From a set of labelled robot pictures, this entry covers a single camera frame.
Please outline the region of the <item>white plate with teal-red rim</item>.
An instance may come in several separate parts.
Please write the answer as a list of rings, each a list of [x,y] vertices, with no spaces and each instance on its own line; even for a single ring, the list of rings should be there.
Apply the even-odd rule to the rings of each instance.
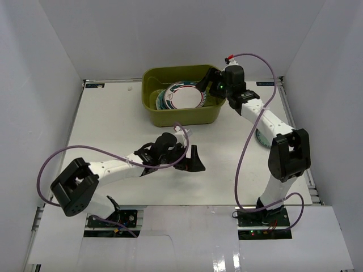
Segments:
[[[199,108],[205,104],[206,91],[196,88],[196,82],[179,81],[168,86],[163,95],[167,109]]]

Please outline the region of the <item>teal scalloped plate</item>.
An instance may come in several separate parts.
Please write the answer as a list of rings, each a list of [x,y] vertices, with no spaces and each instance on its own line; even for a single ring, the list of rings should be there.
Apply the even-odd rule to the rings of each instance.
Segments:
[[[157,110],[164,110],[164,109],[168,109],[168,107],[166,106],[165,102],[164,102],[164,94],[165,94],[165,90],[162,90],[155,101],[155,105],[156,105],[156,109]]]

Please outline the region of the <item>small teal patterned plate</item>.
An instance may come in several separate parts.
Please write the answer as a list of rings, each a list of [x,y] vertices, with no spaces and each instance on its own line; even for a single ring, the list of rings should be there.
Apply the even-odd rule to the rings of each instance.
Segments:
[[[257,142],[264,148],[271,148],[272,140],[270,138],[267,138],[259,129],[255,130],[255,138]]]

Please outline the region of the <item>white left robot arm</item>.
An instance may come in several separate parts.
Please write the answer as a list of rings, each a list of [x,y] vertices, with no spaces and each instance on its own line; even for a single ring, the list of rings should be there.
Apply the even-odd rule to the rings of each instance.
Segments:
[[[197,146],[188,147],[187,139],[179,131],[163,133],[155,142],[143,145],[123,159],[88,163],[76,158],[52,182],[50,189],[66,216],[87,213],[107,226],[114,226],[119,222],[121,207],[111,196],[97,193],[97,188],[149,175],[163,165],[187,172],[205,170]]]

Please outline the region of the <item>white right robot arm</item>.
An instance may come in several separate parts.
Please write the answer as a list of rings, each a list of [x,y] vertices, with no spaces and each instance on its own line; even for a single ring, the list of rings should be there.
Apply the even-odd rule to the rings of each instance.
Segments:
[[[308,132],[280,120],[256,92],[247,89],[244,70],[239,65],[228,65],[222,71],[210,68],[196,87],[199,91],[208,90],[211,96],[227,99],[233,110],[253,124],[252,130],[259,130],[268,140],[271,175],[267,187],[255,209],[240,208],[240,212],[256,213],[261,225],[271,225],[277,218],[276,211],[290,198],[293,183],[311,166]]]

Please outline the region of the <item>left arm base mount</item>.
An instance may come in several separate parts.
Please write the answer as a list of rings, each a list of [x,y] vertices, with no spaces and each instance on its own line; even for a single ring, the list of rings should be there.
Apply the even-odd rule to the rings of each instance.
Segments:
[[[119,210],[110,215],[107,220],[122,224],[126,227],[135,227],[137,225],[138,211],[137,210]],[[99,221],[93,216],[88,217],[86,226],[88,228],[106,228],[117,227],[116,224]]]

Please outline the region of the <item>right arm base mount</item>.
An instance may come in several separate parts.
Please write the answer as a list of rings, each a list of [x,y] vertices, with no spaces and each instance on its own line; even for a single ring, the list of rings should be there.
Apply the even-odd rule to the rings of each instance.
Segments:
[[[290,220],[286,207],[278,211],[245,213],[235,210],[232,218],[237,220],[238,238],[243,240],[290,240]]]

